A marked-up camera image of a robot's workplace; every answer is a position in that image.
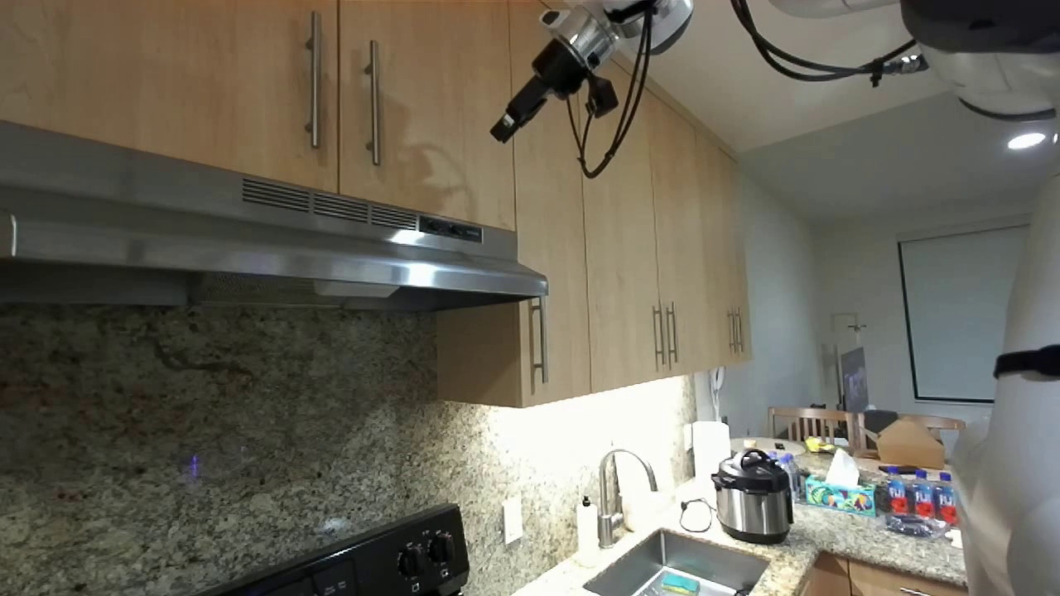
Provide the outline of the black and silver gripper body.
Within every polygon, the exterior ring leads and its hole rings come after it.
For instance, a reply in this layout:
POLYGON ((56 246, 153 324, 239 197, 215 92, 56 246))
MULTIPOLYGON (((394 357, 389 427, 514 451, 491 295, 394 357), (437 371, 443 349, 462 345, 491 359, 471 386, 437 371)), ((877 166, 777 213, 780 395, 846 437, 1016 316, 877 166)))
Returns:
POLYGON ((539 23, 550 39, 531 61, 531 78, 514 92, 500 120, 491 125, 497 142, 508 142, 550 94, 577 92, 602 59, 642 30, 651 0, 580 0, 577 6, 542 8, 539 23))

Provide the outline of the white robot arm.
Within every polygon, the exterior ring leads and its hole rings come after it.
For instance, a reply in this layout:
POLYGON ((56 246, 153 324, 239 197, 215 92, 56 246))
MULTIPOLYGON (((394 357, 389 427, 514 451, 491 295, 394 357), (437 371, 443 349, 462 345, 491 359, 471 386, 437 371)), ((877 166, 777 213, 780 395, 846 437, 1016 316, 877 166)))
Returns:
MULTIPOLYGON (((895 4, 927 61, 950 75, 960 103, 990 115, 1040 120, 1056 103, 1060 0, 875 0, 895 4)), ((974 596, 1060 596, 1060 190, 1036 196, 993 222, 910 229, 935 246, 958 231, 1014 229, 1010 273, 982 241, 955 260, 955 278, 1001 295, 993 342, 950 377, 988 386, 979 420, 955 444, 962 568, 974 596)))

